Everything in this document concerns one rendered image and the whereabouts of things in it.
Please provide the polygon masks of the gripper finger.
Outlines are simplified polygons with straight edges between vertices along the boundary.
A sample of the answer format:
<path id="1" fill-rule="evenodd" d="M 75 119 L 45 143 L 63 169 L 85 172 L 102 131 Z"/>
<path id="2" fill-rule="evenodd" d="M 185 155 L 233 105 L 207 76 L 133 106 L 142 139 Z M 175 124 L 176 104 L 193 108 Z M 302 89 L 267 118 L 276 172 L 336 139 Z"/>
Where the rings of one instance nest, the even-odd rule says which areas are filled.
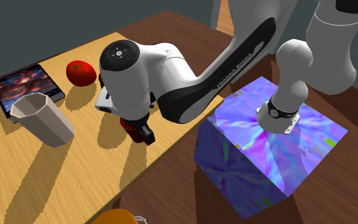
<path id="1" fill-rule="evenodd" d="M 155 142 L 155 135 L 153 131 L 149 128 L 148 124 L 145 124 L 141 127 L 141 136 L 143 141 L 149 146 Z"/>

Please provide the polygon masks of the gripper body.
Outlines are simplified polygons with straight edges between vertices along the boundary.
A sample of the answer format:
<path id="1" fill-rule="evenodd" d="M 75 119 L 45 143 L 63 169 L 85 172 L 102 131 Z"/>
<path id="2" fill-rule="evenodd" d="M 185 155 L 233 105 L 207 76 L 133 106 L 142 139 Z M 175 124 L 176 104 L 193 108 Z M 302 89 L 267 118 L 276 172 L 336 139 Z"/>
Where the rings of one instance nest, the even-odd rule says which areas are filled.
<path id="1" fill-rule="evenodd" d="M 128 124 L 132 127 L 135 128 L 135 130 L 140 131 L 140 130 L 147 130 L 149 131 L 150 128 L 147 124 L 149 119 L 149 113 L 147 113 L 145 116 L 143 116 L 142 118 L 138 119 L 138 120 L 129 120 Z"/>

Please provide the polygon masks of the dark red cylinder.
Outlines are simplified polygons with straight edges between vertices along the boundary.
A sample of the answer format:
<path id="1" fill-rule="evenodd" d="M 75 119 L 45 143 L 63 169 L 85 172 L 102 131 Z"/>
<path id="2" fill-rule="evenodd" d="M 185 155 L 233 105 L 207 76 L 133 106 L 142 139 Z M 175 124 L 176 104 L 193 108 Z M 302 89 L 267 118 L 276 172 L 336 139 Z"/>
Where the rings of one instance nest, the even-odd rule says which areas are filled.
<path id="1" fill-rule="evenodd" d="M 142 143 L 144 141 L 137 129 L 134 126 L 129 125 L 123 118 L 120 118 L 120 125 L 135 143 Z"/>

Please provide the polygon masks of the red tomato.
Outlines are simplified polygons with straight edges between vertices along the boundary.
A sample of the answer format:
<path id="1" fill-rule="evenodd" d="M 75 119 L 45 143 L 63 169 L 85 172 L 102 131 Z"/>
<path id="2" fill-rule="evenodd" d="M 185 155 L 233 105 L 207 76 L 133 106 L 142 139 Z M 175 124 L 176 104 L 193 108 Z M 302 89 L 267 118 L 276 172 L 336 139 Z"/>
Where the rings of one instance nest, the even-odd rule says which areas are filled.
<path id="1" fill-rule="evenodd" d="M 97 79 L 95 69 L 89 63 L 82 60 L 74 60 L 68 63 L 66 76 L 77 87 L 89 86 Z"/>

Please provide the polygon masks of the light wooden table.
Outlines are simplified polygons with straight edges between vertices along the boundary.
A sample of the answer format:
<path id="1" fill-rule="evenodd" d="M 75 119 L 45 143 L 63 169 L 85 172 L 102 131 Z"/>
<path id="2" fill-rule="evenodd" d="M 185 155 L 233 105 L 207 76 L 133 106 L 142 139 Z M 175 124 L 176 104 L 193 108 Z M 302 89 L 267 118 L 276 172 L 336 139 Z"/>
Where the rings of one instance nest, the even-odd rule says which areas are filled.
<path id="1" fill-rule="evenodd" d="M 0 224 L 89 222 L 198 125 L 171 123 L 153 108 L 148 123 L 156 141 L 137 144 L 117 116 L 96 110 L 99 83 L 75 87 L 67 79 L 68 63 L 98 67 L 102 50 L 120 39 L 115 32 L 42 62 L 65 93 L 59 109 L 74 126 L 67 144 L 43 144 L 0 107 Z"/>

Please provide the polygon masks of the orange rounded object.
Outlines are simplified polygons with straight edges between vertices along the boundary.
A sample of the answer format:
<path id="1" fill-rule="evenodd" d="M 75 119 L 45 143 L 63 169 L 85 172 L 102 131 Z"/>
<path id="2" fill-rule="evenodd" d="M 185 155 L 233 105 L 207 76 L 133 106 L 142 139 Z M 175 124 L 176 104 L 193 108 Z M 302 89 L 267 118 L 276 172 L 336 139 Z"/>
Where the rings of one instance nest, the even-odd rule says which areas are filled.
<path id="1" fill-rule="evenodd" d="M 138 224 L 138 222 L 126 209 L 112 209 L 100 214 L 91 224 Z"/>

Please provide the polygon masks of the beige faceted cup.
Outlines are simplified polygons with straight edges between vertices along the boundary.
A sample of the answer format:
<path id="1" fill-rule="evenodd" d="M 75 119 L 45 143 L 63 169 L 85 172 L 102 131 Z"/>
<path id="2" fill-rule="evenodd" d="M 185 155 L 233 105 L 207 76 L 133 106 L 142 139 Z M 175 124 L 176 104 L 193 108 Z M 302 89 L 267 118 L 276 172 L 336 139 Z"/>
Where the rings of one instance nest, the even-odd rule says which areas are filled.
<path id="1" fill-rule="evenodd" d="M 12 104 L 10 116 L 46 145 L 56 148 L 74 136 L 74 127 L 45 94 L 36 92 Z"/>

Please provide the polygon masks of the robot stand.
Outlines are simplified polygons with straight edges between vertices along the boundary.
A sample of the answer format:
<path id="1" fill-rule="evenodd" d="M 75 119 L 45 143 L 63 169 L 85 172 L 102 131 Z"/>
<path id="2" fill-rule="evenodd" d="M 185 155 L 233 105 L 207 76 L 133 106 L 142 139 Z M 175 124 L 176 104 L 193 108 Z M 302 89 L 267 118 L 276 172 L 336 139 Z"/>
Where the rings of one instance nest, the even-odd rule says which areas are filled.
<path id="1" fill-rule="evenodd" d="M 276 89 L 259 77 L 198 128 L 194 161 L 244 220 L 290 197 L 347 133 L 306 104 L 290 134 L 265 131 L 256 110 Z"/>

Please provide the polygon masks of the black tablet with red picture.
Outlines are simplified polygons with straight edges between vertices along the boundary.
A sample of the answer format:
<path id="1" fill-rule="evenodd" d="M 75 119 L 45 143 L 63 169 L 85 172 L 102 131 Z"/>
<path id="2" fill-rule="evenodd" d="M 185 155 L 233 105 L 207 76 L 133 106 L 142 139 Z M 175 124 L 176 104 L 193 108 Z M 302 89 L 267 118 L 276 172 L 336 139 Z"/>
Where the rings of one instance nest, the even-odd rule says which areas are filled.
<path id="1" fill-rule="evenodd" d="M 10 116 L 12 104 L 21 97 L 36 92 L 47 95 L 53 102 L 65 97 L 63 91 L 39 64 L 0 78 L 0 106 L 6 118 L 17 123 Z"/>

